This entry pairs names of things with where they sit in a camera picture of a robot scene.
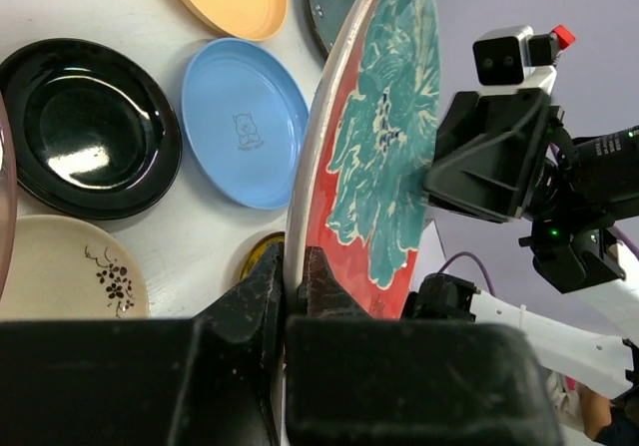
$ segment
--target cartoon bear print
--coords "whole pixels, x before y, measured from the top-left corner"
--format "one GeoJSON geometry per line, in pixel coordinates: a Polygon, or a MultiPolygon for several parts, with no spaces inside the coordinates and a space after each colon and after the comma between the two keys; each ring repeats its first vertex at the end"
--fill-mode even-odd
{"type": "Polygon", "coordinates": [[[236,123],[236,132],[238,133],[242,147],[249,144],[256,144],[261,140],[258,127],[253,123],[251,114],[234,115],[233,121],[236,123]]]}

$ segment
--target red button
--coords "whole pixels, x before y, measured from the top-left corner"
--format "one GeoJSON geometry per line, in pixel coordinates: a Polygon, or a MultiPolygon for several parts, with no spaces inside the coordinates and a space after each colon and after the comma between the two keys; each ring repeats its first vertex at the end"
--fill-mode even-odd
{"type": "Polygon", "coordinates": [[[572,35],[572,32],[566,29],[563,25],[558,25],[557,27],[552,29],[552,32],[554,32],[554,34],[557,36],[557,39],[559,40],[559,47],[561,48],[561,50],[566,50],[574,43],[575,40],[577,40],[577,38],[572,35]]]}

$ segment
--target plate rim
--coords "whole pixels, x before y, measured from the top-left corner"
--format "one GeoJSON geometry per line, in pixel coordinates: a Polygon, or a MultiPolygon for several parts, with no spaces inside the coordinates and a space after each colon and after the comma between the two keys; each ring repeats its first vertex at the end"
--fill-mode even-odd
{"type": "Polygon", "coordinates": [[[0,299],[2,299],[2,293],[4,292],[4,286],[9,276],[9,266],[11,265],[11,258],[13,256],[13,244],[16,237],[16,223],[18,221],[18,172],[16,167],[16,155],[13,150],[13,137],[11,135],[11,124],[9,123],[9,116],[7,115],[4,99],[0,93],[0,137],[2,139],[0,148],[2,148],[2,162],[0,162],[0,169],[4,164],[7,169],[7,185],[9,186],[9,192],[7,196],[9,198],[9,219],[7,223],[7,237],[5,239],[4,247],[6,261],[0,263],[0,299]]]}
{"type": "Polygon", "coordinates": [[[325,142],[325,137],[330,120],[330,112],[335,102],[335,95],[327,96],[329,92],[336,89],[338,80],[343,76],[343,72],[350,58],[350,53],[354,47],[357,34],[363,24],[365,13],[373,0],[356,0],[346,17],[335,45],[331,53],[337,56],[333,60],[328,56],[327,65],[332,67],[327,78],[322,77],[318,90],[311,107],[309,127],[303,148],[300,155],[298,172],[293,188],[293,197],[289,205],[287,218],[286,240],[284,243],[284,266],[283,277],[286,295],[289,301],[293,301],[296,289],[304,279],[304,261],[306,252],[307,235],[309,230],[309,216],[311,214],[311,204],[315,193],[318,169],[320,166],[321,152],[325,142]],[[313,108],[316,101],[320,99],[318,108],[313,108]]]}
{"type": "Polygon", "coordinates": [[[200,160],[200,155],[198,155],[198,148],[196,148],[196,146],[194,145],[192,136],[191,136],[191,128],[189,127],[189,121],[187,120],[187,111],[188,109],[185,108],[185,98],[186,98],[186,90],[187,90],[187,84],[188,81],[191,77],[191,75],[193,74],[193,71],[195,69],[195,64],[196,62],[201,58],[201,56],[204,56],[210,49],[214,49],[216,47],[218,47],[219,45],[223,45],[223,44],[230,44],[230,43],[240,43],[243,45],[247,45],[252,49],[255,49],[255,51],[260,52],[261,55],[266,55],[267,57],[269,57],[272,61],[275,61],[276,65],[278,66],[278,68],[280,68],[285,75],[287,76],[287,78],[291,81],[291,84],[293,86],[293,88],[295,89],[295,96],[299,98],[299,101],[301,102],[301,105],[304,105],[305,111],[306,111],[306,122],[303,122],[303,125],[301,125],[302,127],[302,137],[300,138],[300,147],[297,149],[296,151],[296,160],[294,162],[294,173],[297,171],[298,168],[298,164],[300,162],[300,158],[302,156],[302,149],[303,149],[303,144],[305,142],[305,138],[309,132],[309,105],[307,104],[307,101],[304,97],[304,94],[302,93],[302,90],[300,89],[300,86],[298,85],[298,83],[296,82],[295,78],[293,77],[293,75],[291,74],[291,72],[289,71],[289,69],[287,69],[285,67],[285,65],[280,62],[280,60],[275,57],[271,52],[269,52],[267,49],[265,49],[264,47],[248,41],[248,40],[244,40],[244,39],[239,39],[239,38],[222,38],[222,39],[216,39],[213,40],[211,42],[209,42],[207,45],[205,45],[204,47],[202,47],[202,49],[200,49],[198,51],[198,53],[196,55],[193,56],[193,58],[191,59],[191,61],[189,62],[189,65],[187,67],[187,71],[185,73],[184,76],[184,80],[182,83],[182,92],[181,92],[181,96],[180,96],[180,103],[181,103],[181,110],[182,110],[182,124],[184,126],[184,134],[185,137],[187,138],[187,142],[189,143],[189,147],[191,148],[191,151],[195,157],[196,163],[198,164],[198,167],[200,168],[200,171],[203,173],[203,175],[207,178],[207,180],[209,180],[211,182],[211,184],[213,184],[213,186],[218,189],[222,194],[224,194],[225,197],[227,197],[228,199],[232,200],[233,202],[235,202],[238,205],[247,207],[247,208],[251,208],[251,209],[255,209],[255,210],[261,210],[261,211],[277,211],[277,210],[281,210],[283,208],[285,208],[286,206],[289,205],[289,203],[291,202],[291,197],[293,195],[293,190],[294,190],[294,183],[295,183],[295,175],[294,175],[294,181],[291,182],[288,191],[291,193],[290,195],[288,195],[288,200],[285,203],[278,203],[275,206],[266,208],[264,206],[256,206],[255,204],[251,204],[248,203],[246,201],[244,201],[243,199],[238,198],[237,195],[232,195],[228,192],[227,189],[223,189],[222,187],[220,187],[220,185],[218,184],[218,182],[216,182],[215,179],[213,179],[213,177],[206,171],[206,169],[204,168],[204,166],[202,165],[202,162],[200,160]]]}
{"type": "MultiPolygon", "coordinates": [[[[125,208],[119,208],[119,209],[113,210],[109,208],[101,208],[99,206],[92,206],[92,207],[79,206],[77,205],[77,203],[73,201],[69,201],[66,198],[62,198],[60,195],[57,195],[56,193],[51,193],[50,191],[52,189],[47,188],[47,186],[43,185],[42,182],[34,179],[33,174],[30,174],[29,170],[25,170],[23,167],[20,166],[19,158],[22,155],[26,155],[32,160],[32,162],[30,161],[30,163],[38,166],[38,170],[40,171],[38,173],[38,177],[46,176],[50,179],[50,181],[54,185],[63,186],[62,188],[64,188],[65,190],[67,187],[70,187],[70,184],[68,182],[64,181],[57,175],[49,172],[46,168],[44,168],[41,165],[40,161],[33,155],[33,152],[30,148],[22,149],[16,145],[17,144],[16,136],[18,134],[18,132],[16,132],[16,129],[19,129],[19,134],[21,136],[24,136],[25,135],[25,131],[23,128],[24,126],[21,125],[18,128],[17,126],[15,126],[15,124],[11,122],[11,119],[8,119],[9,126],[12,131],[13,149],[14,149],[15,161],[16,161],[17,183],[20,186],[20,188],[22,188],[22,190],[24,190],[26,193],[28,193],[31,197],[33,197],[38,202],[52,208],[53,210],[57,212],[70,215],[73,217],[82,218],[84,220],[94,220],[94,221],[121,220],[121,219],[132,217],[141,212],[144,212],[145,210],[151,208],[157,202],[159,202],[165,196],[165,194],[169,191],[169,189],[173,185],[173,182],[175,181],[178,175],[178,171],[182,163],[182,155],[183,155],[182,131],[180,128],[180,122],[178,120],[176,111],[173,108],[171,101],[169,100],[164,89],[151,76],[151,74],[149,74],[140,64],[138,64],[137,62],[134,62],[128,56],[122,54],[121,52],[111,47],[108,47],[103,44],[99,44],[97,42],[92,42],[89,40],[78,39],[73,37],[52,37],[47,39],[41,39],[36,42],[27,43],[23,45],[22,47],[20,47],[19,49],[15,50],[6,59],[4,59],[2,63],[0,63],[0,72],[8,68],[8,66],[11,66],[12,63],[15,63],[16,59],[19,59],[20,56],[25,55],[25,53],[29,49],[38,48],[43,45],[46,46],[47,44],[62,44],[62,43],[73,43],[75,45],[83,46],[84,48],[97,48],[102,50],[103,52],[109,53],[110,55],[115,55],[116,57],[120,58],[125,64],[128,63],[130,66],[134,67],[135,70],[137,71],[136,75],[138,74],[140,75],[138,76],[138,78],[143,78],[146,84],[153,86],[153,88],[157,90],[157,94],[159,94],[162,104],[164,105],[159,105],[156,102],[154,102],[154,107],[160,107],[162,109],[163,117],[165,118],[165,121],[166,121],[166,122],[163,122],[163,126],[165,130],[171,131],[172,135],[175,136],[175,140],[178,143],[177,147],[175,149],[172,149],[172,153],[177,153],[176,156],[175,155],[171,156],[171,158],[173,158],[172,164],[174,164],[174,165],[171,165],[172,174],[170,176],[164,177],[165,180],[162,182],[162,188],[155,189],[155,192],[153,195],[146,195],[145,198],[142,199],[141,201],[131,202],[131,204],[126,206],[125,208]]],[[[150,166],[147,169],[147,172],[153,168],[154,166],[150,166]]],[[[122,192],[130,191],[131,189],[132,188],[124,189],[123,191],[109,193],[108,195],[121,194],[122,192]]],[[[99,195],[86,189],[76,189],[76,190],[78,190],[79,192],[83,192],[83,195],[94,196],[95,198],[97,198],[99,195]]]]}
{"type": "Polygon", "coordinates": [[[202,12],[202,10],[197,5],[195,5],[195,3],[193,3],[191,0],[180,0],[180,2],[182,2],[185,5],[185,7],[189,9],[189,12],[195,15],[198,18],[198,20],[200,20],[200,22],[204,23],[210,29],[213,29],[215,32],[218,32],[227,36],[231,36],[234,38],[238,38],[238,39],[249,40],[252,42],[264,42],[278,35],[278,33],[282,30],[287,20],[287,16],[289,14],[289,9],[291,4],[290,0],[285,0],[284,13],[282,15],[282,18],[279,19],[278,24],[274,30],[267,31],[266,33],[259,36],[250,37],[250,36],[243,36],[238,32],[233,32],[228,29],[223,29],[218,24],[216,24],[215,21],[209,18],[204,12],[202,12]]]}

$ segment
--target brown plate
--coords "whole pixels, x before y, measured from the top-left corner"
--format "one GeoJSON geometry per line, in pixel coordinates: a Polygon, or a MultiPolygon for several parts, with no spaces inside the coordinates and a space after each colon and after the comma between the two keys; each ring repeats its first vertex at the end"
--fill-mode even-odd
{"type": "Polygon", "coordinates": [[[273,243],[282,242],[284,243],[284,232],[278,231],[277,233],[271,233],[264,238],[262,238],[258,243],[253,247],[249,256],[247,257],[247,261],[242,267],[242,271],[240,272],[239,280],[242,281],[244,278],[249,276],[249,273],[256,265],[258,260],[262,257],[267,248],[273,243]]]}

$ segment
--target camera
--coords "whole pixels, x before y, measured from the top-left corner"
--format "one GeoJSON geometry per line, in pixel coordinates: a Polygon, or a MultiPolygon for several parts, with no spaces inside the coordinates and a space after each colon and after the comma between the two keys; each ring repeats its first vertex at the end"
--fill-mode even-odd
{"type": "Polygon", "coordinates": [[[472,45],[479,83],[485,87],[521,85],[537,67],[554,66],[561,50],[574,40],[561,25],[542,35],[533,35],[527,25],[492,30],[472,45]]]}
{"type": "Polygon", "coordinates": [[[479,83],[484,86],[519,85],[534,67],[528,41],[532,27],[492,30],[472,45],[479,83]]]}

